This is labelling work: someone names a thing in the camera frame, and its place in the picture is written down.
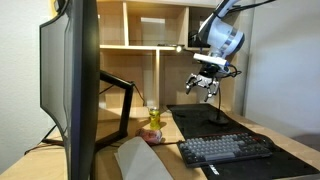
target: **wooden cabinet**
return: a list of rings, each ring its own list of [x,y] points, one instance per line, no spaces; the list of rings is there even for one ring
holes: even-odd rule
[[[199,47],[188,43],[189,36],[214,10],[216,4],[209,3],[98,0],[101,69],[135,82],[145,104],[136,90],[133,107],[162,108],[167,104],[203,101],[205,94],[199,93],[199,88],[194,88],[189,95],[185,93],[185,82],[190,73],[198,73],[201,67],[193,60],[193,54],[188,51],[177,53],[175,47],[158,45],[182,44],[187,50],[199,52]],[[236,25],[239,14],[226,19],[229,24]],[[202,48],[202,51],[208,51],[208,48]],[[230,61],[236,62],[236,58],[233,56]],[[235,104],[230,100],[237,91],[234,84],[234,80],[229,80],[222,85],[223,97],[228,97],[227,104],[223,103],[226,109],[232,109]],[[107,87],[108,84],[102,84],[102,89]],[[104,94],[108,108],[121,107],[123,95],[120,91],[110,88]]]

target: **black keyboard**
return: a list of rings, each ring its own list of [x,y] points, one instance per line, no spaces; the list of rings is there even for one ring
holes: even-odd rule
[[[272,152],[247,133],[210,135],[178,142],[187,167],[269,157]]]

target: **white paper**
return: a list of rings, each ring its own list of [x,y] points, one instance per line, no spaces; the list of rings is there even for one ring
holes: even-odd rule
[[[125,142],[115,156],[124,180],[173,179],[157,154],[141,137]]]

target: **black mat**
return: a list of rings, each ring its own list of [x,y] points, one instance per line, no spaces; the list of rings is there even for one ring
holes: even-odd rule
[[[218,110],[210,104],[168,105],[175,123],[185,138],[199,135],[248,132],[251,130],[220,113],[229,119],[227,125],[216,125],[208,120]],[[272,149],[273,155],[268,158],[238,161],[214,165],[219,175],[209,167],[202,167],[208,179],[278,179],[286,177],[318,174],[319,170],[284,151],[278,146]]]

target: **desk surface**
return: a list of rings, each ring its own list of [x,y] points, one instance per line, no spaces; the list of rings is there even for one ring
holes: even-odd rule
[[[139,128],[149,128],[148,113],[142,110],[134,110],[133,113],[139,117],[129,122],[129,136],[121,142],[134,137]],[[275,144],[290,152],[306,163],[320,170],[320,152],[309,148],[297,141],[276,133],[268,128],[262,127],[242,116],[233,113],[226,113],[232,119],[251,129],[254,132],[269,136]],[[183,136],[177,128],[169,112],[161,115],[162,134],[165,142],[177,142],[183,140]],[[108,130],[112,129],[112,121],[100,120],[97,138],[102,137]],[[175,144],[152,147],[159,156],[171,176],[176,179],[206,179],[200,168],[188,169],[185,167],[180,152]],[[96,179],[121,179],[120,168],[115,159],[114,153],[117,147],[106,147],[96,155]],[[65,152],[62,147],[49,146],[31,151],[21,158],[12,167],[0,175],[0,179],[67,179]]]

